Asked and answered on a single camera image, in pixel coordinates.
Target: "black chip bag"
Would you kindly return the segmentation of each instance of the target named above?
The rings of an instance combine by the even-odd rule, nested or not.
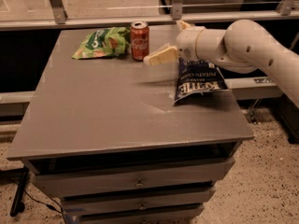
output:
[[[208,61],[185,61],[179,58],[175,103],[193,93],[227,90],[219,68]]]

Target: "cabinet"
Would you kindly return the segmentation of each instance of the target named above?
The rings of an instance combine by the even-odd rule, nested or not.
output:
[[[175,63],[73,60],[90,30],[62,31],[7,157],[80,223],[147,223],[203,210],[252,130],[230,91],[173,105]],[[150,49],[175,26],[150,27]]]

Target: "green chip bag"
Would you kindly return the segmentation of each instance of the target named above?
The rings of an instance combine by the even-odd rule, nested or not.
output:
[[[74,53],[74,59],[119,56],[125,54],[130,44],[129,27],[112,27],[86,36]]]

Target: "soda can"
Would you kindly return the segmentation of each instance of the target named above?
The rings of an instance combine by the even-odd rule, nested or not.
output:
[[[131,53],[132,58],[143,61],[150,53],[150,28],[145,21],[135,21],[131,24]]]

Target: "black cable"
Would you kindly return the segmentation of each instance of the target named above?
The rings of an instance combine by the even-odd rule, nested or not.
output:
[[[18,182],[16,182],[15,180],[13,180],[13,179],[10,178],[9,176],[7,176],[7,175],[4,173],[4,171],[1,170],[1,169],[0,169],[0,174],[1,174],[6,180],[8,180],[8,181],[10,181],[10,182],[12,182],[12,183],[14,183],[14,184],[16,184],[16,185],[19,185]],[[56,202],[54,199],[49,198],[50,200],[52,200],[54,203],[56,203],[56,204],[60,207],[61,211],[58,211],[58,210],[57,210],[53,205],[51,205],[51,204],[47,204],[47,203],[44,203],[44,202],[41,202],[41,201],[35,199],[35,198],[32,197],[26,190],[24,190],[24,193],[25,193],[31,200],[33,200],[34,202],[43,204],[43,205],[47,206],[47,207],[49,208],[49,210],[61,214],[62,217],[63,217],[63,219],[64,219],[64,223],[66,224],[66,220],[65,220],[65,217],[64,217],[64,209],[63,209],[63,208],[61,207],[61,205],[60,205],[58,202]]]

